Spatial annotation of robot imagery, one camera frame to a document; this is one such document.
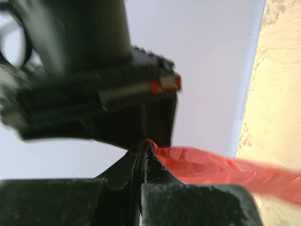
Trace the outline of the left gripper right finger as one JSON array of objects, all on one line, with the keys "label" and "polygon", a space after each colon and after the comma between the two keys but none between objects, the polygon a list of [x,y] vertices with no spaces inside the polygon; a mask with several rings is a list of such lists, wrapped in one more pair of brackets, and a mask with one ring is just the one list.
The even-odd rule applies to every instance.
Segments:
[{"label": "left gripper right finger", "polygon": [[140,211],[144,226],[261,226],[251,194],[239,185],[194,185],[176,179],[143,144]]}]

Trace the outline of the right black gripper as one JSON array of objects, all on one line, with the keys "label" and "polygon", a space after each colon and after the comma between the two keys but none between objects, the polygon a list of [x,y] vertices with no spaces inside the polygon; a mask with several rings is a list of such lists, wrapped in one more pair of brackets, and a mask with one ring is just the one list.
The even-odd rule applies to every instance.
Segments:
[{"label": "right black gripper", "polygon": [[168,59],[132,49],[121,64],[59,75],[0,65],[0,115],[24,140],[93,139],[128,149],[171,144],[181,77]]}]

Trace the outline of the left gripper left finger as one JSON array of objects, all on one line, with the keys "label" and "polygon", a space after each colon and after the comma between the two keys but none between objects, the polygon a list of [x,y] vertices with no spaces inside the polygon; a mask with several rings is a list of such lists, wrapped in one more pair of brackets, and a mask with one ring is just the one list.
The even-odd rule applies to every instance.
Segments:
[{"label": "left gripper left finger", "polygon": [[137,226],[142,142],[93,179],[0,182],[3,226]]}]

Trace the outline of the red plastic trash bag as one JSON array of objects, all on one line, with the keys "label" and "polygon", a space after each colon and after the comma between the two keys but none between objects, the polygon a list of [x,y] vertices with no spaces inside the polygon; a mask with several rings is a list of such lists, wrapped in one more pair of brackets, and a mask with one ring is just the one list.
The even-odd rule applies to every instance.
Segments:
[{"label": "red plastic trash bag", "polygon": [[187,146],[159,147],[145,139],[155,156],[182,182],[191,184],[239,184],[251,193],[271,195],[301,204],[301,173],[271,163],[228,158]]}]

